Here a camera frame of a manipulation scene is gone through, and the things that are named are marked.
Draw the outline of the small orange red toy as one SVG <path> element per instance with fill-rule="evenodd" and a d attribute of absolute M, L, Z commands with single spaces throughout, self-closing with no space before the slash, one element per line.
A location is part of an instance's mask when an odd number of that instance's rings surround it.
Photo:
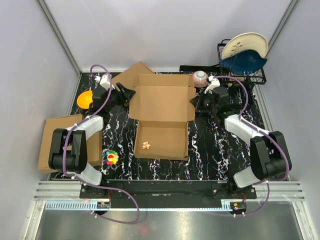
<path fill-rule="evenodd" d="M 142 143 L 142 149 L 143 150 L 149 150 L 150 147 L 151 147 L 151 145 L 149 144 L 148 141 L 145 141 L 145 142 Z"/>

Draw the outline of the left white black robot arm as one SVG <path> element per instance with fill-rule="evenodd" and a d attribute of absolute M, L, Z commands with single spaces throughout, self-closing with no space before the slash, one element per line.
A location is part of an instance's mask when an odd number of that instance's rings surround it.
<path fill-rule="evenodd" d="M 129 103 L 135 94 L 135 90 L 118 82 L 115 87 L 100 86 L 79 95 L 77 100 L 84 104 L 82 108 L 86 115 L 73 126 L 53 131 L 49 168 L 76 177 L 91 186 L 90 192 L 95 197 L 103 198 L 108 193 L 108 186 L 102 182 L 102 173 L 89 164 L 87 140 L 107 126 L 113 107 Z"/>

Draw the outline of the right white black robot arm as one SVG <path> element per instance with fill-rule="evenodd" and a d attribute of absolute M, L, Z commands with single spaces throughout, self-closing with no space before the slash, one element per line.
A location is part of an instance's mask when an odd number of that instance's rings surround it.
<path fill-rule="evenodd" d="M 274 181 L 282 176 L 288 178 L 292 162 L 284 135 L 280 131 L 262 129 L 242 117 L 240 104 L 230 102 L 229 92 L 225 87 L 197 94 L 190 100 L 197 111 L 211 113 L 214 122 L 226 131 L 236 135 L 250 147 L 250 166 L 235 173 L 233 182 L 227 185 L 228 195 L 239 198 L 245 187 Z"/>

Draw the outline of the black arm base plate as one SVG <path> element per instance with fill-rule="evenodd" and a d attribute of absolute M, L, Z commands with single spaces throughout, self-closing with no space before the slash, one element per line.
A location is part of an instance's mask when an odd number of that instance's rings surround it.
<path fill-rule="evenodd" d="M 255 200 L 257 194 L 252 186 L 238 188 L 224 180 L 103 180 L 108 188 L 122 189 L 138 196 L 202 196 L 212 199 Z"/>

